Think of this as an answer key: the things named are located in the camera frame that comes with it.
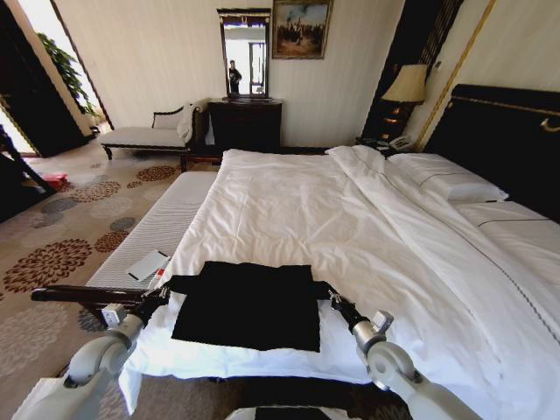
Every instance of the dresser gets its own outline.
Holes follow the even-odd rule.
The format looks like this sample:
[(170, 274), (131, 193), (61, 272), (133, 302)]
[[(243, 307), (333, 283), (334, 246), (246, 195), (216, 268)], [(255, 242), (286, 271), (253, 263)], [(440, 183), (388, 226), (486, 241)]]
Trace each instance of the dresser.
[(280, 148), (281, 101), (223, 98), (211, 100), (208, 109), (219, 150), (274, 152)]

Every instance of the white bed sheet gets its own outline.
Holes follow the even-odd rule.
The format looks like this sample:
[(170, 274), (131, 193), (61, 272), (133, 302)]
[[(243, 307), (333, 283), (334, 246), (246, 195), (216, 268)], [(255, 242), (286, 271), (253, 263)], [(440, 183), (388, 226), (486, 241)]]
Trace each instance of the white bed sheet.
[[(231, 150), (162, 282), (196, 274), (206, 260), (311, 264), (315, 280), (332, 284), (365, 315), (393, 313), (389, 339), (484, 418), (555, 418), (554, 308), (531, 307), (481, 249), (525, 275), (448, 203), (374, 150), (336, 148), (323, 157)], [(173, 294), (155, 312), (122, 371), (129, 410), (141, 374), (368, 382), (347, 325), (327, 303), (319, 306), (320, 353), (258, 352), (172, 340), (183, 300)]]
[(560, 225), (513, 201), (455, 206), (560, 297)]

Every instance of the black cloth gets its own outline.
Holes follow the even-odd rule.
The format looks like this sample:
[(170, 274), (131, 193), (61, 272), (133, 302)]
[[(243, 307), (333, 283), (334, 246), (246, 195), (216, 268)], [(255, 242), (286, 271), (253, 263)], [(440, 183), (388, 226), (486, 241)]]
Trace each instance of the black cloth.
[(242, 74), (236, 68), (229, 68), (229, 91), (232, 94), (239, 94), (239, 81)]
[(310, 265), (205, 262), (198, 276), (173, 276), (167, 285), (186, 294), (175, 340), (319, 352), (317, 284)]

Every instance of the beige wall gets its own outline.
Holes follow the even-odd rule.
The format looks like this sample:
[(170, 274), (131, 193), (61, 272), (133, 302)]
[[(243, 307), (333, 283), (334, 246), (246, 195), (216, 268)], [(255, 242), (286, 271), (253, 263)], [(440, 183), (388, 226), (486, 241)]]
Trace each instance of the beige wall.
[[(410, 118), (406, 131), (423, 132), (452, 70), (490, 0), (465, 0), (426, 85), (426, 102)], [(436, 109), (421, 144), (430, 138), (453, 87), (458, 83), (560, 91), (560, 1), (496, 0), (449, 92)]]
[[(154, 110), (222, 97), (216, 9), (271, 0), (56, 0), (113, 124), (149, 126)], [(403, 0), (335, 0), (325, 59), (272, 60), (283, 143), (350, 144), (361, 133)]]
[(91, 130), (89, 129), (88, 120), (81, 113), (80, 109), (76, 105), (74, 98), (70, 95), (67, 85), (62, 80), (62, 77), (60, 76), (59, 71), (54, 66), (51, 57), (43, 47), (43, 43), (33, 30), (32, 24), (29, 22), (29, 19), (25, 15), (24, 10), (19, 5), (18, 0), (5, 0), (5, 2), (6, 4), (8, 4), (8, 7), (10, 8), (11, 13), (14, 15), (17, 24), (23, 31), (25, 37), (27, 38), (27, 41), (30, 43), (31, 48), (33, 48), (33, 51), (43, 65), (46, 73), (51, 78), (52, 84), (59, 92), (59, 95), (70, 111), (72, 118), (76, 121), (81, 134), (83, 134), (84, 136), (89, 136), (91, 134)]

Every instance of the mattress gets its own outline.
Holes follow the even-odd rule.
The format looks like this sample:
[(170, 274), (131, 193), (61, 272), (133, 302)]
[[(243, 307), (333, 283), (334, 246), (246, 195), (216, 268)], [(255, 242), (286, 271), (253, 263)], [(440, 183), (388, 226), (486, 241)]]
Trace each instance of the mattress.
[[(197, 274), (207, 260), (310, 264), (315, 280), (366, 316), (392, 313), (388, 339), (484, 418), (556, 418), (560, 410), (560, 302), (540, 303), (531, 273), (375, 150), (226, 152), (160, 284)], [(258, 352), (171, 339), (184, 299), (172, 294), (154, 313), (125, 364), (119, 382), (129, 410), (142, 374), (369, 382), (354, 338), (328, 303), (318, 306), (320, 353)]]

